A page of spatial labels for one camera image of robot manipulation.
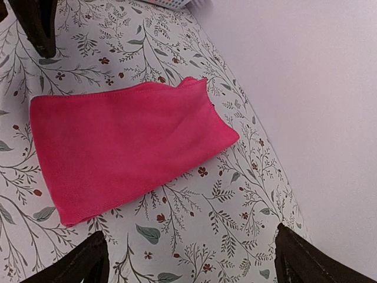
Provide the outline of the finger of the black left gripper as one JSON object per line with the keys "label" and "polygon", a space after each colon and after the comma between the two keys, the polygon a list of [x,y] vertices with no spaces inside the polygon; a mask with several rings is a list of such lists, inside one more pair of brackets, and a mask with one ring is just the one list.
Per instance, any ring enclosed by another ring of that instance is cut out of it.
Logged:
{"label": "finger of the black left gripper", "polygon": [[8,1],[27,39],[43,58],[56,55],[55,14],[57,0]]}

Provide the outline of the pink towel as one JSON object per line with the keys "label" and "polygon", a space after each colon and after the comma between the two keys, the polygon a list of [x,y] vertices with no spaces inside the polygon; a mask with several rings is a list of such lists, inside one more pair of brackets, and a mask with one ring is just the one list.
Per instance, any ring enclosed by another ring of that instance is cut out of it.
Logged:
{"label": "pink towel", "polygon": [[42,174],[66,227],[130,203],[217,156],[239,135],[217,114],[207,81],[32,99]]}

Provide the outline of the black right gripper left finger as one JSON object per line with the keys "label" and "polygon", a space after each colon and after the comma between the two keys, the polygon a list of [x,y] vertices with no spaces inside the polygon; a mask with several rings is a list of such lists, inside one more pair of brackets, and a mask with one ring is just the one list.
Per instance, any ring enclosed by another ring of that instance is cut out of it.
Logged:
{"label": "black right gripper left finger", "polygon": [[96,231],[48,268],[25,279],[26,283],[40,282],[108,282],[110,260],[107,242],[101,231]]}

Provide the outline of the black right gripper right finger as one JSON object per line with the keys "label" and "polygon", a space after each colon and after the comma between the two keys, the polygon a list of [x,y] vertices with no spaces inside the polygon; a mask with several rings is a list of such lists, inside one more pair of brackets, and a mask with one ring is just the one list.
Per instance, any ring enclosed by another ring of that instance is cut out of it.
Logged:
{"label": "black right gripper right finger", "polygon": [[284,224],[280,223],[277,230],[275,270],[278,283],[376,283],[330,258]]}

